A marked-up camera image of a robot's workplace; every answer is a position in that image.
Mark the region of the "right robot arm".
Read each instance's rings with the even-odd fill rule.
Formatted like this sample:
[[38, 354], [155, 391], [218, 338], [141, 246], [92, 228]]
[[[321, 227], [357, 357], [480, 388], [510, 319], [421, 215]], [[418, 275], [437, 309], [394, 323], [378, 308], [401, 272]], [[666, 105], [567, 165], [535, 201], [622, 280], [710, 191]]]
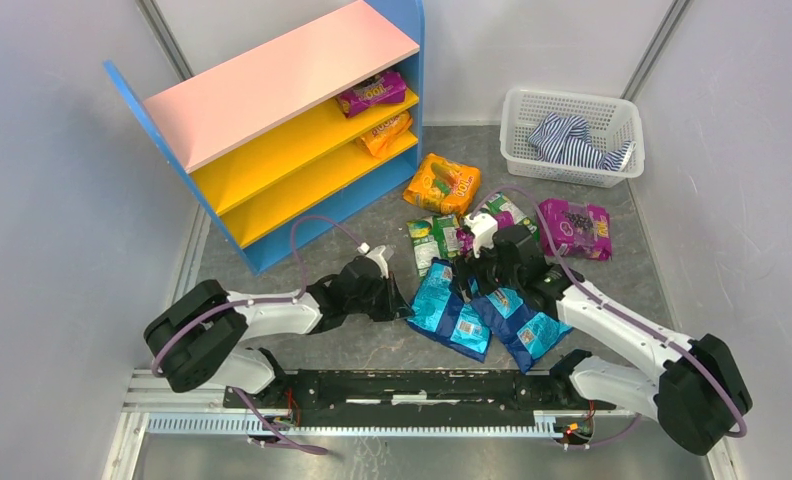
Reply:
[[576, 350], [552, 369], [586, 400], [603, 401], [656, 421], [680, 447], [707, 454], [725, 437], [747, 433], [753, 400], [731, 350], [720, 338], [694, 339], [615, 302], [580, 273], [546, 259], [524, 225], [491, 215], [466, 217], [464, 253], [453, 261], [453, 290], [490, 314], [501, 340], [530, 353], [540, 333], [566, 326], [599, 340], [626, 360], [607, 362]]

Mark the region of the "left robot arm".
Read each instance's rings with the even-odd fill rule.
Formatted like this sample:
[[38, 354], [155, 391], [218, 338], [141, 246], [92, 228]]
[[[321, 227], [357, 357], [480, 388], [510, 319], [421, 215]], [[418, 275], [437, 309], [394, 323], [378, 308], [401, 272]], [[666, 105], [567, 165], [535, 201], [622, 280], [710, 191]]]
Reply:
[[382, 250], [359, 255], [343, 269], [302, 289], [243, 294], [205, 280], [168, 307], [144, 330], [150, 370], [172, 391], [204, 384], [259, 394], [283, 374], [274, 355], [246, 342], [274, 335], [334, 330], [350, 315], [390, 322], [413, 315]]

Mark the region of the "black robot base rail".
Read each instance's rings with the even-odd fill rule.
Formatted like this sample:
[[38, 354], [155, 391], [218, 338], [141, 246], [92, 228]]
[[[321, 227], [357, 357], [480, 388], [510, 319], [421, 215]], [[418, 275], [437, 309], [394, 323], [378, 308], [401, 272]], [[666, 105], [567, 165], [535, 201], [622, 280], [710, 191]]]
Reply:
[[558, 376], [518, 370], [298, 370], [252, 402], [291, 408], [303, 427], [531, 426], [536, 411], [591, 405]]

